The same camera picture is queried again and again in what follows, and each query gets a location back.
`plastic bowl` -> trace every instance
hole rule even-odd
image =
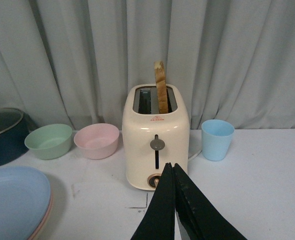
[[[70,150],[72,133],[72,128],[66,124],[51,124],[31,132],[24,143],[37,158],[56,159]]]
[[[111,156],[118,147],[120,131],[108,123],[97,123],[86,126],[74,136],[75,145],[88,159],[105,159]]]

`gray curtain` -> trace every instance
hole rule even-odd
[[[129,90],[167,83],[191,128],[295,128],[295,0],[0,1],[0,108],[38,127],[121,129]]]

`pink bowl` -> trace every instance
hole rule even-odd
[[[108,123],[86,126],[76,133],[74,143],[85,158],[104,159],[111,156],[118,147],[120,131]]]

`white table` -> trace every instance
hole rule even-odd
[[[200,144],[201,131],[192,130],[191,150]],[[54,205],[40,240],[129,240],[153,196],[127,182],[122,136],[106,159],[85,159],[73,146],[57,159],[28,151],[5,166],[31,166],[50,181]],[[295,240],[295,129],[236,130],[225,159],[200,153],[188,171],[248,240]]]

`toaster logo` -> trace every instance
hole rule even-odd
[[[155,116],[151,119],[151,121],[163,121],[164,119],[160,116]]]

